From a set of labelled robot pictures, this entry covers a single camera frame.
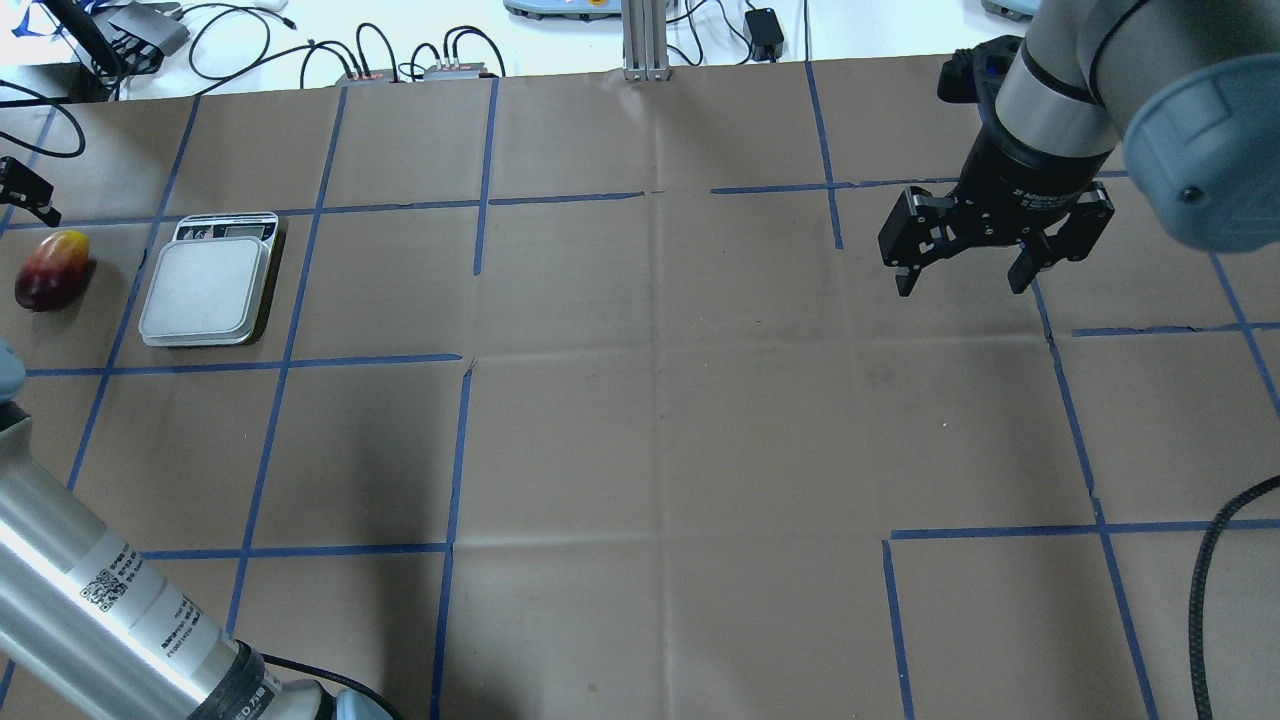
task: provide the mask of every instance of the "mango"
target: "mango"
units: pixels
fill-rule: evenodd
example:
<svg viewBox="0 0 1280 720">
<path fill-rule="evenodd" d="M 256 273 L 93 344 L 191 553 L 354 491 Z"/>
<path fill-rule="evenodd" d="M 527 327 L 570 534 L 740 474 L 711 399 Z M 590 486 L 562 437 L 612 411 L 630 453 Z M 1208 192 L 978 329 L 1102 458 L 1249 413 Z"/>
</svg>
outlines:
<svg viewBox="0 0 1280 720">
<path fill-rule="evenodd" d="M 88 286 L 88 237 L 78 231 L 58 231 L 36 247 L 18 270 L 13 296 L 36 313 L 61 310 Z"/>
</svg>

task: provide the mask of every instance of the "black power adapter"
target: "black power adapter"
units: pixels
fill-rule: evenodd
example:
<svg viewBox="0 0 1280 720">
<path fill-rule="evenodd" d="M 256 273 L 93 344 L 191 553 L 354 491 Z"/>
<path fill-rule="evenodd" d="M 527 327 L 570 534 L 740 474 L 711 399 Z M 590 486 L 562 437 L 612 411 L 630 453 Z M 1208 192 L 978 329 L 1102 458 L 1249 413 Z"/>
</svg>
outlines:
<svg viewBox="0 0 1280 720">
<path fill-rule="evenodd" d="M 746 12 L 746 27 L 744 35 L 751 42 L 751 59 L 756 63 L 768 60 L 777 63 L 782 55 L 782 26 L 778 24 L 778 15 L 773 8 L 760 8 Z"/>
</svg>

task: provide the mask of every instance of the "table surface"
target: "table surface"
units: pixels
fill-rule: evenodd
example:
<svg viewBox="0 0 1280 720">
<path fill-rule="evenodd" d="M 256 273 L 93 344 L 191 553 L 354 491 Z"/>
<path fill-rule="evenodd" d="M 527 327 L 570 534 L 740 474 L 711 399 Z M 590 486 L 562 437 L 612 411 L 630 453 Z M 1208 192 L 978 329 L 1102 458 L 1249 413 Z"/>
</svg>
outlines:
<svg viewBox="0 0 1280 720">
<path fill-rule="evenodd" d="M 741 29 L 745 0 L 722 0 L 726 14 Z M 682 0 L 677 4 L 684 6 Z M 805 58 L 801 0 L 755 3 L 773 6 L 787 38 L 783 60 Z M 20 17 L 13 0 L 0 0 L 0 28 L 12 28 Z M 218 10 L 198 10 L 183 20 L 198 32 Z M 397 60 L 408 60 L 417 44 L 439 45 L 444 31 L 462 24 L 477 26 L 488 32 L 507 61 L 513 76 L 545 76 L 563 73 L 605 72 L 622 67 L 622 19 L 608 18 L 585 23 L 564 18 L 532 20 L 508 13 L 500 0 L 360 0 L 332 3 L 294 0 L 283 10 L 297 31 L 271 23 L 271 51 L 312 40 L 355 42 L 356 26 L 372 22 L 392 41 Z M 676 17 L 675 9 L 668 17 Z M 730 33 L 714 1 L 708 1 L 695 14 L 699 40 L 713 65 L 735 64 L 745 55 L 741 41 Z M 896 55 L 950 54 L 957 47 L 972 47 L 1001 35 L 1023 35 L 1028 20 L 1014 22 L 982 9 L 979 0 L 810 0 L 810 35 L 813 59 L 877 58 Z M 672 45 L 692 54 L 696 47 L 686 22 L 669 26 Z M 196 65 L 206 74 L 227 74 L 244 67 L 262 47 L 262 26 L 242 15 L 233 15 L 214 26 L 198 45 Z M 484 41 L 470 37 L 460 47 L 463 59 L 485 61 L 497 72 L 497 64 Z M 381 41 L 365 32 L 365 50 L 372 65 L 387 64 Z M 298 87 L 302 53 L 282 58 L 238 78 L 215 92 L 253 90 L 288 90 Z M 69 58 L 61 41 L 46 38 L 18 40 L 0 32 L 0 65 L 56 61 Z M 672 64 L 681 60 L 672 55 Z M 307 87 L 332 85 L 340 74 L 335 60 L 319 54 L 307 72 Z M 180 97 L 207 87 L 210 81 L 191 72 L 187 49 L 165 60 L 157 76 L 142 76 L 125 83 L 124 97 Z"/>
<path fill-rule="evenodd" d="M 410 717 L 1193 717 L 1199 532 L 1280 466 L 1280 246 L 1176 245 L 1117 156 L 1085 263 L 899 299 L 876 233 L 979 126 L 941 61 L 77 108 L 88 151 L 36 168 L 97 272 L 0 306 L 35 454 L 237 637 Z M 264 337 L 143 346 L 174 222 L 262 209 Z M 47 231 L 3 220 L 13 273 Z M 1277 501 L 1211 578 L 1228 717 L 1280 707 Z"/>
</svg>

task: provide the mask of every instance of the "metal post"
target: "metal post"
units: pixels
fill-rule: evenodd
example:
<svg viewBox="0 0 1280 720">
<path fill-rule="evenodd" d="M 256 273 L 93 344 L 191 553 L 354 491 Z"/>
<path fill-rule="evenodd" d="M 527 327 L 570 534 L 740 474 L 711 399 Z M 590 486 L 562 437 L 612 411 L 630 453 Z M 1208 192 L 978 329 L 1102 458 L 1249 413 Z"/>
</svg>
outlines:
<svg viewBox="0 0 1280 720">
<path fill-rule="evenodd" d="M 669 79 L 666 0 L 622 0 L 622 76 Z"/>
</svg>

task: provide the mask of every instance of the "electrical cable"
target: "electrical cable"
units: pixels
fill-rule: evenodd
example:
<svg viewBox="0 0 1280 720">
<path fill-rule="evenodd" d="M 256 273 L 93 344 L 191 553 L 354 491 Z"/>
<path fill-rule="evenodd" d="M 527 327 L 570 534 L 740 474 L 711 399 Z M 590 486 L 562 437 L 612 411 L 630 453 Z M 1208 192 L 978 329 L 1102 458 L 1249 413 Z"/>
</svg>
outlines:
<svg viewBox="0 0 1280 720">
<path fill-rule="evenodd" d="M 696 5 L 694 5 L 694 8 L 690 10 L 689 9 L 689 0 L 685 0 L 685 10 L 686 10 L 685 14 L 680 15 L 680 17 L 676 17 L 676 18 L 671 18 L 669 20 L 667 20 L 667 24 L 676 24 L 680 20 L 687 18 L 689 15 L 692 15 L 698 10 L 698 8 L 701 8 L 707 3 L 710 3 L 710 0 L 699 0 L 699 3 Z"/>
<path fill-rule="evenodd" d="M 315 47 L 315 45 L 298 45 L 296 47 L 289 47 L 288 50 L 280 50 L 275 55 L 268 55 L 266 58 L 262 58 L 261 60 L 259 60 L 256 63 L 252 63 L 252 64 L 250 64 L 247 67 L 243 67 L 239 70 L 237 70 L 236 73 L 232 73 L 230 76 L 227 76 L 225 78 L 215 82 L 214 85 L 210 85 L 209 87 L 201 90 L 200 92 L 196 92 L 195 96 L 198 97 L 201 95 L 205 95 L 206 92 L 218 90 L 219 87 L 221 87 L 221 86 L 227 85 L 228 82 L 230 82 L 230 81 L 241 77 L 242 74 L 248 73 L 251 70 L 255 70 L 255 69 L 257 69 L 257 68 L 260 68 L 260 67 L 262 67 L 262 65 L 265 65 L 265 64 L 268 64 L 268 63 L 270 63 L 273 60 L 279 60 L 280 58 L 284 58 L 285 55 L 292 55 L 294 53 L 301 53 L 303 50 L 311 50 L 312 47 Z"/>
<path fill-rule="evenodd" d="M 417 78 L 417 77 L 413 76 L 412 70 L 413 70 L 415 65 L 419 67 L 419 68 L 422 68 L 422 65 L 417 64 L 417 54 L 421 53 L 424 47 L 428 49 L 428 50 L 430 50 L 431 55 L 435 55 L 435 64 L 436 65 L 440 64 L 440 51 L 436 50 L 435 46 L 431 45 L 430 42 L 420 42 L 419 46 L 413 49 L 413 53 L 408 56 L 410 79 L 415 79 L 415 81 L 420 79 L 420 78 Z M 426 77 L 426 68 L 422 68 L 422 77 Z"/>
<path fill-rule="evenodd" d="M 1199 552 L 1196 555 L 1196 569 L 1192 571 L 1192 597 L 1187 612 L 1187 639 L 1190 648 L 1192 696 L 1196 698 L 1196 716 L 1199 720 L 1213 720 L 1213 710 L 1208 703 L 1208 679 L 1204 674 L 1204 591 L 1208 585 L 1208 565 L 1213 560 L 1222 530 L 1242 507 L 1280 487 L 1280 475 L 1253 486 L 1231 498 L 1213 516 L 1204 530 Z"/>
<path fill-rule="evenodd" d="M 724 9 L 724 0 L 714 0 L 714 3 L 721 6 L 721 17 L 724 18 L 724 27 L 732 31 L 733 35 L 736 35 L 737 38 L 741 40 L 744 45 L 746 45 L 746 58 L 742 58 L 737 63 L 733 63 L 735 65 L 745 65 L 746 61 L 751 59 L 751 41 L 748 40 L 745 35 L 739 32 L 739 29 L 733 27 L 733 23 L 728 19 L 728 10 Z"/>
<path fill-rule="evenodd" d="M 686 55 L 686 54 L 685 54 L 685 51 L 684 51 L 684 50 L 681 50 L 680 47 L 676 47 L 676 53 L 677 53 L 677 54 L 678 54 L 678 55 L 680 55 L 681 58 L 684 58 L 684 59 L 685 59 L 685 63 L 686 63 L 686 64 L 689 64 L 689 65 L 694 65 L 694 67 L 698 67 L 698 65 L 701 65 L 703 63 L 705 63 L 705 61 L 707 61 L 707 51 L 705 51 L 705 50 L 703 50 L 703 40 L 701 40 L 700 37 L 698 37 L 698 26 L 696 26 L 696 24 L 694 24 L 694 13 L 695 13 L 695 12 L 698 12 L 698 8 L 701 8 L 701 6 L 703 6 L 703 5 L 705 5 L 705 4 L 707 4 L 707 3 L 709 1 L 709 0 L 700 0 L 700 1 L 699 1 L 699 3 L 696 4 L 696 5 L 694 5 L 694 6 L 690 6 L 690 1 L 691 1 L 691 0 L 685 0 L 685 14 L 684 14 L 684 15 L 681 15 L 680 18 L 677 18 L 677 19 L 687 19 L 687 20 L 689 20 L 689 32 L 690 32 L 690 33 L 691 33 L 691 35 L 694 36 L 694 45 L 696 45 L 696 46 L 698 46 L 698 61 L 696 61 L 696 63 L 692 63 L 692 61 L 690 61 L 690 60 L 689 60 L 689 55 Z"/>
<path fill-rule="evenodd" d="M 809 31 L 809 0 L 804 0 L 804 61 L 813 60 L 813 36 Z"/>
<path fill-rule="evenodd" d="M 333 56 L 338 58 L 338 61 L 342 63 L 342 72 L 346 73 L 347 79 L 353 79 L 351 77 L 351 65 L 347 64 L 347 59 L 342 56 L 342 53 L 338 53 L 333 47 L 329 47 L 330 42 L 334 41 L 326 40 L 324 42 L 316 42 L 311 46 L 311 50 L 308 50 L 307 54 L 302 56 L 302 69 L 298 70 L 298 90 L 306 90 L 307 63 L 311 60 L 311 55 L 314 55 L 316 50 L 328 50 L 329 53 L 333 53 Z"/>
<path fill-rule="evenodd" d="M 365 77 L 372 77 L 369 69 L 369 60 L 365 59 L 365 49 L 360 44 L 360 33 L 370 28 L 383 38 L 383 44 L 387 45 L 387 55 L 392 60 L 392 82 L 399 82 L 399 76 L 396 73 L 396 50 L 392 50 L 392 41 L 387 40 L 387 33 L 383 28 L 375 26 L 374 23 L 360 23 L 356 26 L 356 54 L 360 55 L 360 67 L 365 69 Z"/>
<path fill-rule="evenodd" d="M 374 701 L 374 703 L 376 703 L 378 707 L 381 707 L 383 711 L 387 712 L 387 715 L 390 715 L 392 720 L 404 720 L 404 716 L 397 712 L 396 708 L 392 706 L 392 703 L 387 702 L 387 698 L 378 694 L 378 692 L 375 692 L 372 688 L 358 680 L 352 680 L 346 675 L 339 675 L 338 673 L 330 673 L 329 670 L 321 670 L 320 667 L 312 667 L 311 665 L 306 665 L 296 660 L 287 660 L 284 657 L 276 657 L 274 655 L 268 655 L 265 652 L 261 655 L 262 655 L 262 661 L 266 662 L 268 665 L 275 665 L 276 667 L 284 667 L 285 670 L 305 673 L 307 675 L 320 678 L 321 680 L 329 680 L 330 683 L 347 685 L 348 688 Z"/>
<path fill-rule="evenodd" d="M 17 137 L 14 137 L 14 136 L 4 132 L 4 131 L 0 131 L 0 137 L 3 137 L 4 140 L 8 140 L 9 142 L 12 142 L 14 145 L 17 145 L 18 147 L 24 147 L 27 150 L 31 150 L 32 152 L 38 152 L 40 155 L 47 155 L 49 158 L 78 158 L 78 156 L 81 156 L 81 155 L 84 154 L 84 128 L 81 127 L 79 122 L 76 119 L 76 115 L 70 114 L 70 111 L 67 108 L 63 108 L 61 102 L 54 100 L 52 97 L 47 97 L 45 95 L 41 95 L 41 94 L 36 92 L 35 90 L 31 90 L 29 87 L 24 87 L 24 86 L 20 86 L 20 85 L 15 83 L 15 82 L 9 82 L 6 79 L 0 79 L 0 87 L 12 87 L 13 90 L 17 90 L 18 92 L 24 92 L 24 94 L 35 97 L 36 100 L 40 100 L 41 104 L 49 105 L 54 110 L 58 110 L 59 113 L 61 113 L 63 115 L 65 115 L 67 119 L 70 120 L 72 127 L 76 128 L 76 138 L 77 138 L 76 142 L 77 142 L 77 146 L 76 146 L 76 150 L 72 150 L 70 152 L 63 152 L 63 151 L 59 151 L 59 150 L 47 150 L 45 147 L 40 147 L 37 145 L 32 145 L 32 143 L 29 143 L 27 141 L 18 140 Z"/>
<path fill-rule="evenodd" d="M 503 59 L 502 59 L 502 51 L 498 50 L 498 45 L 494 44 L 493 38 L 490 38 L 488 35 L 485 35 L 484 31 L 481 31 L 481 29 L 476 29 L 476 28 L 470 28 L 468 27 L 468 28 L 463 29 L 462 32 L 460 32 L 460 33 L 457 33 L 457 35 L 453 36 L 453 59 L 454 60 L 458 59 L 458 41 L 462 40 L 463 37 L 468 36 L 468 35 L 479 36 L 480 40 L 484 40 L 485 42 L 489 44 L 489 47 L 493 49 L 494 56 L 498 58 L 498 70 L 502 73 L 502 77 L 507 77 L 507 63 L 504 63 Z"/>
<path fill-rule="evenodd" d="M 246 5 L 232 5 L 230 3 L 200 3 L 196 5 L 189 5 L 187 8 L 179 8 L 170 17 L 175 20 L 180 20 L 182 18 L 187 17 L 187 14 L 189 14 L 192 10 L 200 10 L 205 8 L 225 8 L 225 10 L 218 13 L 216 15 L 214 15 L 211 20 L 205 23 L 205 26 L 200 28 L 200 32 L 197 32 L 196 36 L 191 38 L 191 44 L 187 46 L 187 64 L 191 65 L 191 72 L 196 73 L 197 76 L 205 79 L 225 81 L 233 77 L 239 77 L 241 74 L 243 74 L 244 70 L 255 68 L 260 63 L 265 61 L 266 53 L 271 49 L 271 26 L 266 22 L 266 17 L 275 18 L 276 20 L 283 23 L 284 27 L 289 29 L 298 29 L 297 23 L 273 10 L 268 10 L 264 8 L 246 6 Z M 244 13 L 257 19 L 257 22 L 262 23 L 262 29 L 266 31 L 266 37 L 262 41 L 262 50 L 257 54 L 257 58 L 255 58 L 248 65 L 234 73 L 227 76 L 212 76 L 201 72 L 200 68 L 196 67 L 196 46 L 200 45 L 200 40 L 205 36 L 209 28 L 214 27 L 214 24 L 218 23 L 218 20 L 236 13 Z"/>
</svg>

